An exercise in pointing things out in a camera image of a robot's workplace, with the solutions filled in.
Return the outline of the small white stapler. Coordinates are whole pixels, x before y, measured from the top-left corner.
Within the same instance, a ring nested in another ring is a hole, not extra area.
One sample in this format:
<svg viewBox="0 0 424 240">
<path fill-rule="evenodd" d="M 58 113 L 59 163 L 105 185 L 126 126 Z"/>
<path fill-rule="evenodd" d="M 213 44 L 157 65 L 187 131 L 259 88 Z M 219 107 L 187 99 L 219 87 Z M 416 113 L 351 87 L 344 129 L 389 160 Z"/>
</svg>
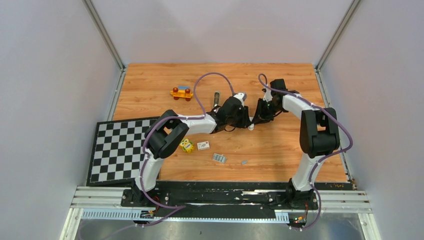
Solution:
<svg viewBox="0 0 424 240">
<path fill-rule="evenodd" d="M 250 131 L 252 131 L 252 130 L 254 130 L 254 127 L 255 127 L 255 122 L 254 122 L 254 117 L 253 116 L 250 116 L 249 117 L 249 125 L 248 125 L 248 127 L 247 127 L 247 129 L 248 130 L 250 130 Z"/>
</svg>

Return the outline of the grey white stapler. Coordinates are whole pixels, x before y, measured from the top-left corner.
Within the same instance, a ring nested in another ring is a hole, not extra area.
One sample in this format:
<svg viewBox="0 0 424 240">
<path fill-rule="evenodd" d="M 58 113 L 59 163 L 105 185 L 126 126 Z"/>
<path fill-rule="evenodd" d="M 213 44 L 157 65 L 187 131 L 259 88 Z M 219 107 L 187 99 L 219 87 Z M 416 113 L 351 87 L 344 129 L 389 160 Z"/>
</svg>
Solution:
<svg viewBox="0 0 424 240">
<path fill-rule="evenodd" d="M 220 102 L 220 92 L 216 91 L 213 95 L 213 107 L 217 107 L 219 105 Z"/>
</svg>

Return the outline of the white staple box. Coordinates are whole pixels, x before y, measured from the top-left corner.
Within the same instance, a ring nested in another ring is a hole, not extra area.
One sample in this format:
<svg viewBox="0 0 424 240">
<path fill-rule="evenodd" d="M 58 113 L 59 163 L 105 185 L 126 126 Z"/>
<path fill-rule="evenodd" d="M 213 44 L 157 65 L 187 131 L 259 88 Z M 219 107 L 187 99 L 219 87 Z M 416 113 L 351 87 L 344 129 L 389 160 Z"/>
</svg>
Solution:
<svg viewBox="0 0 424 240">
<path fill-rule="evenodd" d="M 210 143 L 208 141 L 198 142 L 196 145 L 199 151 L 208 150 L 210 148 Z"/>
</svg>

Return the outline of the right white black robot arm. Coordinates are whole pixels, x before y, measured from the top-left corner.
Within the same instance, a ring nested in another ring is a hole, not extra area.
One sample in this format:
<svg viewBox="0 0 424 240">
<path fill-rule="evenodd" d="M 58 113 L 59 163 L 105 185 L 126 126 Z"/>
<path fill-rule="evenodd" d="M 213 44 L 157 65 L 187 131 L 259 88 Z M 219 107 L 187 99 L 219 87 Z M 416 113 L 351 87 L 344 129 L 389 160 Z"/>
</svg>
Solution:
<svg viewBox="0 0 424 240">
<path fill-rule="evenodd" d="M 298 209 L 313 197 L 313 185 L 325 158 L 340 146 L 336 111 L 320 109 L 299 92 L 286 88 L 284 79 L 261 81 L 264 97 L 257 103 L 253 125 L 271 122 L 281 113 L 292 113 L 300 120 L 299 144 L 302 157 L 285 191 L 286 204 Z"/>
</svg>

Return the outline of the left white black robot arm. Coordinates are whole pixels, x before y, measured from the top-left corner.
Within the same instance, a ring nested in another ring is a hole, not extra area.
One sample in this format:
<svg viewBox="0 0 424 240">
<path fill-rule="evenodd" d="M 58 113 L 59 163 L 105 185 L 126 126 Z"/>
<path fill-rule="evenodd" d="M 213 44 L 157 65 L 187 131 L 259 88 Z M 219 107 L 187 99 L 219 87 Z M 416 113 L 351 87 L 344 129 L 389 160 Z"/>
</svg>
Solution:
<svg viewBox="0 0 424 240">
<path fill-rule="evenodd" d="M 167 110 L 147 130 L 142 145 L 144 159 L 139 176 L 134 179 L 137 190 L 134 200 L 140 206 L 149 206 L 153 201 L 152 189 L 156 186 L 157 176 L 166 158 L 171 156 L 187 135 L 215 134 L 227 126 L 236 126 L 245 115 L 247 94 L 239 92 L 229 97 L 215 112 L 202 115 L 180 115 Z"/>
</svg>

